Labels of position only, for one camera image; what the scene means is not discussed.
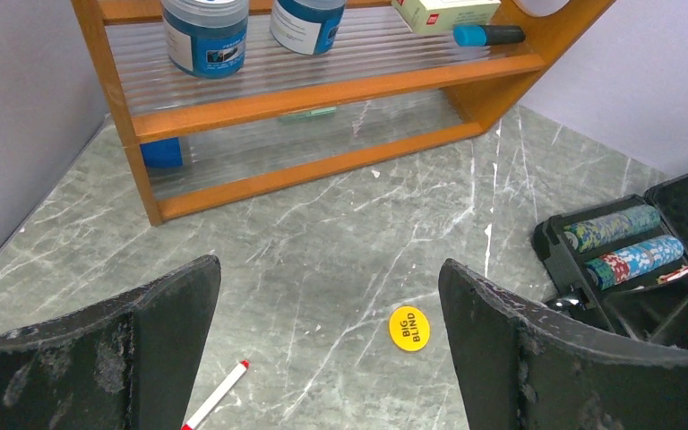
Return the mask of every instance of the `yellow chip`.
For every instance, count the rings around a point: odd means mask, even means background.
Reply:
[[[412,306],[403,306],[389,318],[389,335],[400,349],[418,351],[428,343],[431,326],[422,312]]]

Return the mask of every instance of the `poker chip case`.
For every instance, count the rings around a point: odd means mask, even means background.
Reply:
[[[640,205],[658,210],[657,227],[582,253],[565,234],[565,228],[574,223]],[[589,275],[588,261],[662,235],[676,237],[684,244],[682,259],[607,289],[599,288]],[[557,289],[557,297],[547,302],[551,307],[562,306],[578,321],[633,338],[673,344],[686,336],[682,333],[688,331],[688,274],[662,284],[658,284],[658,277],[688,265],[688,174],[656,185],[643,196],[632,194],[582,211],[554,215],[534,228],[531,243]],[[638,316],[643,313],[650,317]]]

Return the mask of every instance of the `blue jar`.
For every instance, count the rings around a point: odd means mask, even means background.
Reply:
[[[347,0],[275,0],[271,33],[286,49],[317,56],[328,52]]]
[[[200,78],[224,78],[244,65],[249,0],[161,0],[168,56]]]

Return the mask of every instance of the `gray wall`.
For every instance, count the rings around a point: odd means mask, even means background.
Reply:
[[[522,104],[654,168],[688,172],[688,2],[616,1]]]
[[[0,246],[106,111],[69,0],[0,0]]]

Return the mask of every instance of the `green object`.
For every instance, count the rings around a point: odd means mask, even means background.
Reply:
[[[307,119],[315,116],[329,115],[336,112],[335,107],[322,107],[320,109],[307,110],[305,112],[296,112],[295,114],[288,114],[284,116],[279,116],[280,121],[293,121],[297,119]]]

